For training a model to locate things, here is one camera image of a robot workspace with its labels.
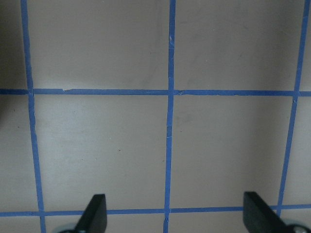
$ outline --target blue tape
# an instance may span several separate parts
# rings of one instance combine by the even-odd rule
[[[203,213],[203,212],[225,212],[242,211],[243,207],[207,207],[207,208],[174,208],[171,213]]]
[[[311,209],[311,204],[283,205],[282,210]]]
[[[27,95],[28,90],[24,89],[0,89],[0,95]]]
[[[39,212],[2,212],[0,217],[40,216]]]
[[[108,215],[163,214],[164,209],[107,210]]]
[[[48,211],[45,212],[45,216],[72,216],[72,215],[82,215],[83,211]]]
[[[175,90],[174,95],[196,96],[293,96],[294,91],[260,91],[260,90]]]
[[[294,96],[293,96],[293,103],[292,103],[292,110],[291,110],[291,118],[290,118],[290,124],[289,124],[288,135],[287,135],[285,158],[284,158],[284,163],[283,163],[283,171],[282,171],[281,184],[280,184],[278,201],[277,201],[277,209],[276,209],[276,213],[279,216],[281,215],[281,211],[282,211],[287,170],[288,170],[288,165],[289,165],[289,160],[290,160],[292,139],[293,139],[293,133],[294,133],[298,96],[300,95],[299,87],[300,87],[300,81],[301,81],[301,71],[302,71],[303,56],[304,56],[305,43],[306,43],[309,8],[310,8],[310,0],[305,0],[304,12],[303,12],[303,18],[302,18],[302,26],[301,26],[301,36],[300,36],[296,79],[295,79],[295,86],[294,86]]]
[[[169,231],[170,195],[171,195],[171,169],[172,169],[172,132],[173,132],[173,107],[174,107],[174,50],[175,50],[175,11],[176,0],[170,0],[169,21],[169,64],[168,64],[168,111],[166,128],[166,167],[165,167],[165,193],[164,193],[164,222],[163,233]]]
[[[272,210],[277,209],[277,205],[271,205]],[[311,204],[283,205],[282,210],[311,209]],[[234,212],[243,211],[242,206],[228,207],[204,207],[204,208],[172,208],[170,213],[204,213],[204,212]],[[16,216],[72,216],[82,215],[84,211],[48,211],[48,212],[0,212],[0,217]],[[164,214],[165,209],[124,209],[107,210],[108,215],[135,215],[135,214]],[[165,224],[168,224],[168,218],[165,218]]]
[[[35,133],[35,97],[33,94],[33,78],[31,71],[31,60],[30,60],[30,40],[28,32],[28,12],[27,12],[27,1],[21,0],[21,19],[23,27],[23,43],[24,43],[24,54],[25,54],[25,66],[26,66],[26,78],[27,78],[27,88],[28,88],[28,111],[29,111],[29,121],[30,121],[30,133],[31,133],[31,143],[33,149],[33,159],[35,168],[35,185],[37,191],[37,201],[38,209],[40,215],[40,227],[41,233],[46,233],[45,218],[44,218],[44,204],[42,195],[42,184],[40,176],[40,164],[39,164],[39,154],[37,145],[37,136]]]
[[[300,91],[299,96],[303,97],[310,97],[311,96],[311,91]]]
[[[167,90],[130,90],[130,89],[34,89],[39,95],[154,95],[166,96]]]

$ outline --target beige surface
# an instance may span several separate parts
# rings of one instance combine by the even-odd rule
[[[3,233],[39,233],[39,217],[0,217],[0,232]]]
[[[36,211],[27,96],[0,95],[0,211]]]
[[[166,89],[166,0],[29,0],[35,88]]]
[[[290,97],[177,96],[171,207],[241,206],[244,191],[276,204]]]
[[[247,233],[242,212],[178,213],[170,215],[170,233]]]
[[[167,97],[35,97],[47,211],[163,208]]]
[[[179,0],[175,88],[293,90],[303,0]]]
[[[311,98],[299,98],[291,156],[286,178],[284,204],[311,203]]]
[[[311,209],[282,210],[281,218],[286,224],[299,224],[311,228]]]
[[[72,229],[80,216],[46,217],[47,233]],[[162,233],[163,214],[108,215],[105,233]]]

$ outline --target beige floor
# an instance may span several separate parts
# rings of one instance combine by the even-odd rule
[[[27,4],[34,89],[168,89],[169,0]],[[303,0],[176,0],[174,88],[293,91],[303,11]],[[19,0],[0,3],[0,25],[0,89],[27,89]],[[298,100],[284,205],[311,204],[311,98]],[[170,207],[242,206],[245,190],[277,205],[291,107],[291,96],[174,96]],[[95,193],[109,210],[163,209],[167,112],[167,95],[35,94],[45,211],[81,211]],[[0,95],[0,232],[40,232],[29,126],[28,96]],[[311,227],[311,209],[281,217]],[[47,216],[46,231],[78,218]],[[107,232],[161,233],[163,221],[109,215]],[[170,233],[210,231],[246,232],[241,211],[170,214]]]

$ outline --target black plastic part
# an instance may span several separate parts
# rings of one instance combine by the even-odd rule
[[[286,226],[256,192],[244,193],[243,222],[250,233],[297,233],[297,227],[311,233],[304,226]]]
[[[106,199],[104,194],[94,195],[74,230],[60,233],[104,233],[107,227]]]

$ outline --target blue tape line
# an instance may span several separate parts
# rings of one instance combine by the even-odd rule
[[[0,89],[0,95],[26,95],[24,89]],[[141,89],[47,89],[35,88],[36,95],[154,95],[166,96],[168,90]],[[294,91],[264,91],[264,90],[174,90],[175,96],[293,96]],[[299,96],[311,96],[311,91],[301,91]]]
[[[271,205],[272,210],[277,209],[277,205]],[[311,209],[311,204],[283,205],[282,210]],[[242,211],[242,206],[228,207],[204,207],[204,208],[172,208],[170,213],[204,213],[204,212],[233,212]],[[82,215],[84,211],[48,211],[48,212],[0,212],[0,217],[17,216],[72,216]],[[133,214],[164,214],[165,209],[124,209],[107,210],[108,215],[133,215]]]
[[[293,133],[294,133],[298,96],[300,95],[299,87],[300,87],[300,81],[301,81],[301,71],[302,71],[302,66],[303,66],[303,56],[304,56],[305,43],[306,43],[309,8],[310,8],[310,0],[305,0],[304,12],[303,12],[303,18],[302,18],[302,26],[301,26],[301,36],[300,36],[296,79],[295,79],[295,86],[294,86],[293,104],[292,104],[292,110],[291,110],[291,118],[290,118],[286,149],[285,149],[285,158],[284,158],[284,163],[283,163],[283,171],[282,171],[281,184],[280,184],[280,190],[279,190],[278,201],[277,201],[277,209],[276,209],[276,213],[279,216],[281,215],[281,211],[282,211],[284,190],[285,190],[285,185],[286,185],[286,177],[287,177],[287,171],[288,171],[288,165],[289,165],[290,153],[291,153],[291,147],[292,147],[292,139],[293,139]]]
[[[176,0],[170,0],[169,21],[169,64],[168,64],[168,111],[166,128],[166,167],[165,167],[165,193],[164,193],[164,222],[163,233],[169,231],[170,195],[171,195],[171,168],[172,168],[172,132],[173,132],[173,106],[174,106],[174,49],[175,49],[175,11]]]
[[[163,214],[164,209],[107,210],[108,215]]]
[[[175,90],[176,96],[293,96],[294,91],[260,91],[260,90]]]
[[[283,205],[282,210],[311,209],[311,204]]]
[[[2,212],[0,217],[40,216],[39,212]]]
[[[300,91],[299,96],[303,97],[310,97],[311,96],[311,91]]]
[[[45,212],[45,216],[72,216],[72,215],[82,215],[84,211],[48,211]]]
[[[155,95],[165,96],[167,90],[130,90],[130,89],[34,89],[39,95]]]
[[[35,97],[33,94],[34,83],[33,83],[33,78],[32,78],[31,60],[30,60],[30,40],[29,40],[29,32],[28,32],[27,1],[21,0],[20,5],[21,5],[21,18],[22,18],[22,27],[23,27],[26,78],[27,78],[27,88],[28,88],[28,107],[29,107],[28,111],[29,111],[31,143],[32,143],[32,149],[33,149],[33,159],[34,159],[34,168],[35,168],[35,185],[36,185],[36,191],[37,191],[38,209],[40,213],[41,233],[46,233],[42,185],[41,185],[41,177],[40,177],[39,154],[38,154],[37,136],[35,133]]]
[[[242,211],[243,207],[207,207],[207,208],[174,208],[171,213],[203,213],[203,212],[226,212]]]
[[[300,87],[303,58],[304,58],[304,53],[305,53],[305,45],[306,45],[306,37],[307,37],[309,8],[310,8],[310,0],[305,0],[302,25],[301,25],[301,35],[300,35],[300,45],[299,45],[299,55],[298,55],[298,62],[297,62],[296,80],[295,80],[295,87],[294,87],[295,91],[299,91],[299,87]]]
[[[24,89],[0,89],[0,95],[27,95],[28,90]]]

